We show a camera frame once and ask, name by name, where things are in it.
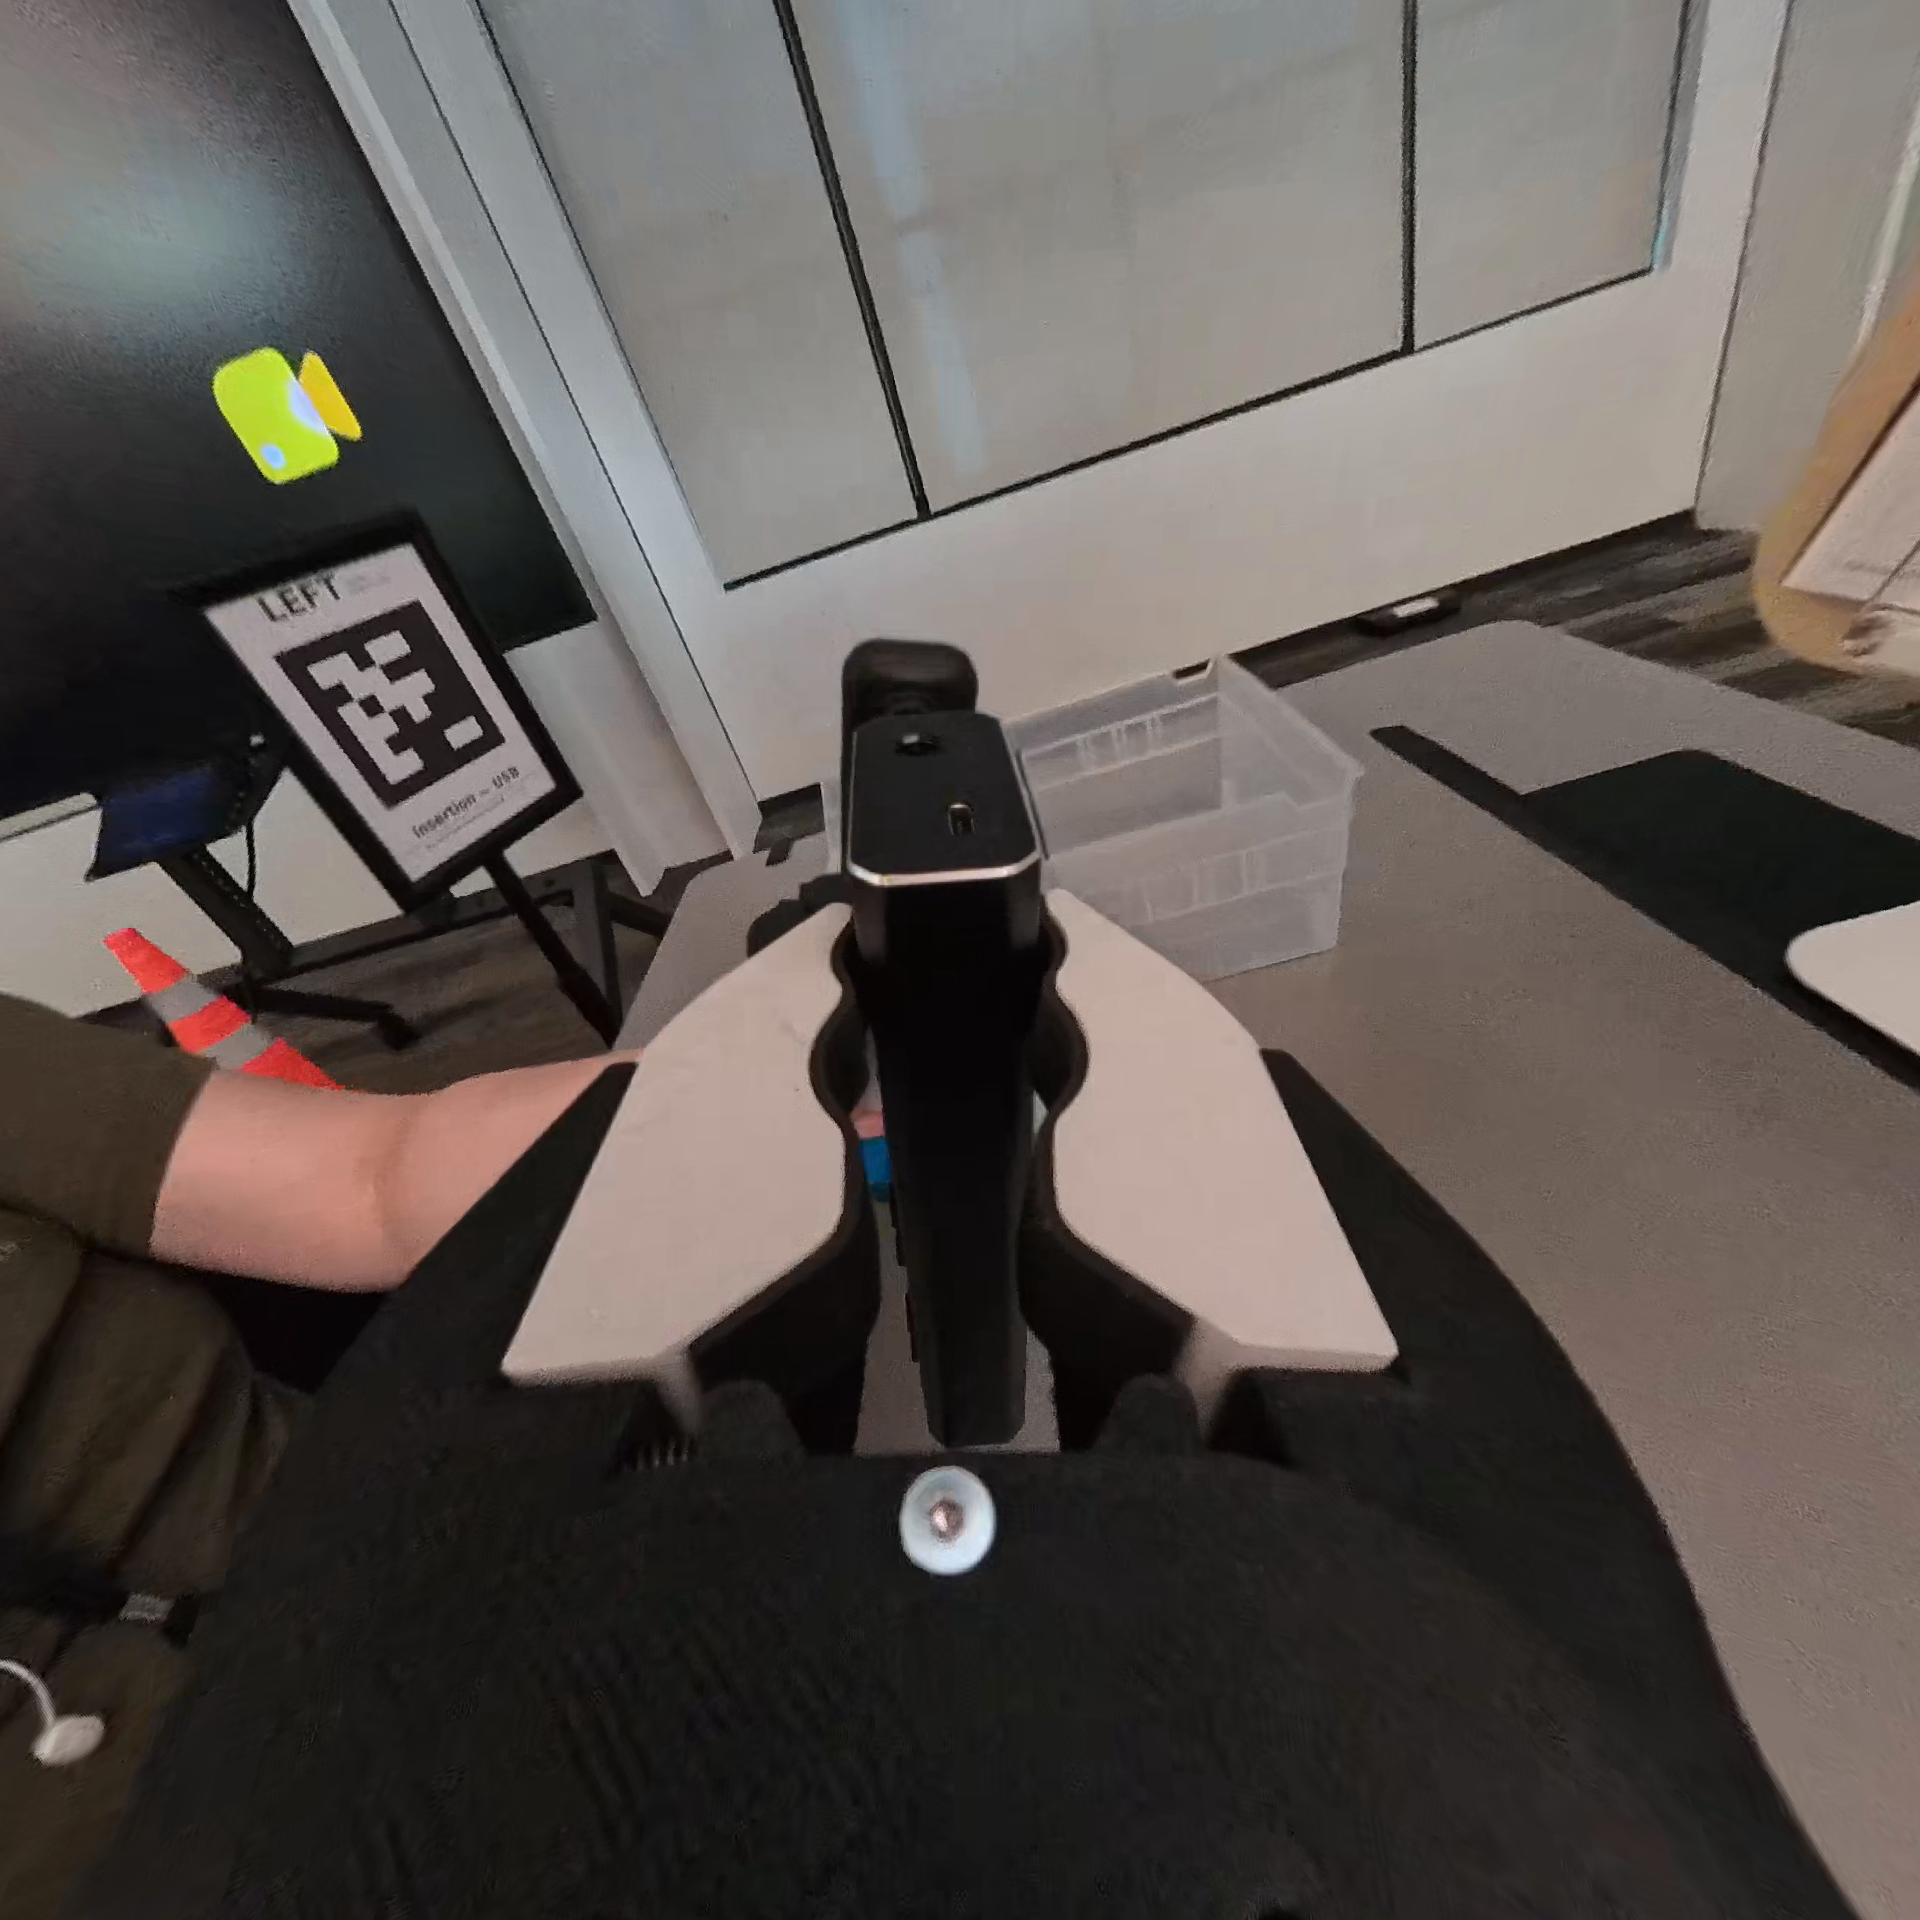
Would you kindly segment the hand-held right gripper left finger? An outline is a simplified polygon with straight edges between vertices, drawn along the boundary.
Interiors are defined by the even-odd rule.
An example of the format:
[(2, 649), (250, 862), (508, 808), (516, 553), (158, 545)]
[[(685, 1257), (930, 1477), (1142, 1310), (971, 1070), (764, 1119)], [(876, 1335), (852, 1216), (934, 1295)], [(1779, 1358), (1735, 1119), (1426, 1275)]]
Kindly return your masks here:
[(842, 1011), (829, 902), (710, 983), (643, 1048), (501, 1359), (509, 1381), (696, 1381), (702, 1339), (818, 1254), (848, 1127), (814, 1086)]

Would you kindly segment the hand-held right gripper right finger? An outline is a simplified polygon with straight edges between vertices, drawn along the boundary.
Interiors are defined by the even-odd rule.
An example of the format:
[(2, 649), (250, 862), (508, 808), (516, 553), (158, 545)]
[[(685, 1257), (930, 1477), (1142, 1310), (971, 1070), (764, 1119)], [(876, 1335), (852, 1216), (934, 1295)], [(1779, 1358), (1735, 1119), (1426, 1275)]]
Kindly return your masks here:
[(1386, 1368), (1376, 1295), (1253, 1036), (1063, 887), (1056, 987), (1088, 1046), (1051, 1116), (1068, 1235), (1172, 1311), (1172, 1368)]

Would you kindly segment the black usb hub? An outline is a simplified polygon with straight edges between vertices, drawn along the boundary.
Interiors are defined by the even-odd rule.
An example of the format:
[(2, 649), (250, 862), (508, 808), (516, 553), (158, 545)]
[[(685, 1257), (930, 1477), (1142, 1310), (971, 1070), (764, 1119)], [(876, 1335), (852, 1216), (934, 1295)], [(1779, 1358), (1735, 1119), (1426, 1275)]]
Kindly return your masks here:
[(1039, 833), (1002, 723), (982, 710), (862, 723), (845, 769), (854, 993), (928, 1429), (947, 1449), (995, 1447), (1023, 1421), (1018, 1229), (1035, 1129)]

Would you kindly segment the clear plastic bin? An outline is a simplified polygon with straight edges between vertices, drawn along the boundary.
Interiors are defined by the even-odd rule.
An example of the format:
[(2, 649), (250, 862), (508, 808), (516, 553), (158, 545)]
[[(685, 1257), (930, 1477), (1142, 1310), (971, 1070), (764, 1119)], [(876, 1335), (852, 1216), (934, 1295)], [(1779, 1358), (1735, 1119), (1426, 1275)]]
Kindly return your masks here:
[(1046, 884), (1200, 981), (1338, 944), (1360, 764), (1219, 659), (1006, 724)]

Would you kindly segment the black easel stand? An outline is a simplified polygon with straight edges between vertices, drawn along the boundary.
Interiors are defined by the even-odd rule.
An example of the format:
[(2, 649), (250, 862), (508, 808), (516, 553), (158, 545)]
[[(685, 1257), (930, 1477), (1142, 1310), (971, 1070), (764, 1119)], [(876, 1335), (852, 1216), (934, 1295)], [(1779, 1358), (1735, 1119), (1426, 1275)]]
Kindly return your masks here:
[(346, 967), (478, 927), (515, 920), (540, 950), (567, 1004), (598, 1039), (613, 1041), (627, 1014), (618, 963), (618, 929), (655, 941), (674, 909), (620, 894), (608, 876), (613, 855), (588, 855), (535, 879), (508, 857), (487, 862), (487, 888), (474, 896), (436, 894), (403, 908), (360, 932), (335, 932), (296, 944), (210, 847), (160, 855), (166, 877), (235, 950), (234, 985), (250, 1014), (357, 1023), (392, 1052), (421, 1041), (421, 1031), (383, 999), (343, 997), (296, 987), (299, 976)]

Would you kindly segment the white frosted glass door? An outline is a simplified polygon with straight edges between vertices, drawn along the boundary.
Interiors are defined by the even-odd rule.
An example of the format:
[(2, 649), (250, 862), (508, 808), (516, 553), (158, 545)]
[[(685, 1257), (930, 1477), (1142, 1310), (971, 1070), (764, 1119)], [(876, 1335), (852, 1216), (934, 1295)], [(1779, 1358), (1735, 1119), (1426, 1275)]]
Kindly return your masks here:
[(295, 5), (719, 831), (1688, 509), (1784, 5)]

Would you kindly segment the framed tag sign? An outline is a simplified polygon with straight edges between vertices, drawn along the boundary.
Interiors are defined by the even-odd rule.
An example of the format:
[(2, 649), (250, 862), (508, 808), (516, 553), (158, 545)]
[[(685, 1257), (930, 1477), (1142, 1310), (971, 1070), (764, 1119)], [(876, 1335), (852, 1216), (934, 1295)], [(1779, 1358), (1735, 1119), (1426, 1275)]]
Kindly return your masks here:
[(416, 513), (172, 598), (243, 669), (303, 792), (403, 909), (583, 798)]

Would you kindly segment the orange traffic cone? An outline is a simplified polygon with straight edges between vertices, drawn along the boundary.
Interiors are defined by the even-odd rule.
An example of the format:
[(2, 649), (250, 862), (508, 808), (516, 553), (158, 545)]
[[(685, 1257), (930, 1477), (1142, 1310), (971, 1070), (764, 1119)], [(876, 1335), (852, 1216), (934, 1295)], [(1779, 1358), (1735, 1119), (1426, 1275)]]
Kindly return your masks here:
[(338, 1083), (238, 1000), (214, 991), (138, 927), (106, 932), (103, 945), (130, 976), (166, 1037), (182, 1052), (255, 1080), (335, 1091)]

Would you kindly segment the instruction sheet on stand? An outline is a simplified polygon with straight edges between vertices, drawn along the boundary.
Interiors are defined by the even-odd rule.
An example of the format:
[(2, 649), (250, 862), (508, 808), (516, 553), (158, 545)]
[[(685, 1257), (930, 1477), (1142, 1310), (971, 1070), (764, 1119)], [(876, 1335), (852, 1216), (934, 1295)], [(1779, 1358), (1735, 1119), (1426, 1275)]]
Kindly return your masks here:
[[(1909, 406), (1917, 408), (1917, 277), (1876, 324), (1844, 373), (1807, 465), (1767, 520), (1750, 597), (1767, 637), (1854, 679), (1902, 684), (1916, 695), (1917, 613), (1854, 606), (1794, 592), (1784, 576), (1854, 479), (1871, 448)], [(1917, 1052), (1917, 908), (1883, 908), (1797, 935), (1784, 956), (1792, 979), (1893, 1041)]]

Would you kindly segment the dark wall screen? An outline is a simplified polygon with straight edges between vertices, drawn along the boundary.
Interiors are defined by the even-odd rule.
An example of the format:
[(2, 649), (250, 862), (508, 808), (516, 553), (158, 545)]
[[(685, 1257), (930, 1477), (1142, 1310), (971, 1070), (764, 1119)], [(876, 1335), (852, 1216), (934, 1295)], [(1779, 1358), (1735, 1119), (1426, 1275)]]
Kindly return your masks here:
[(499, 649), (592, 616), (292, 11), (5, 3), (5, 816), (243, 737), (184, 589), (403, 513)]

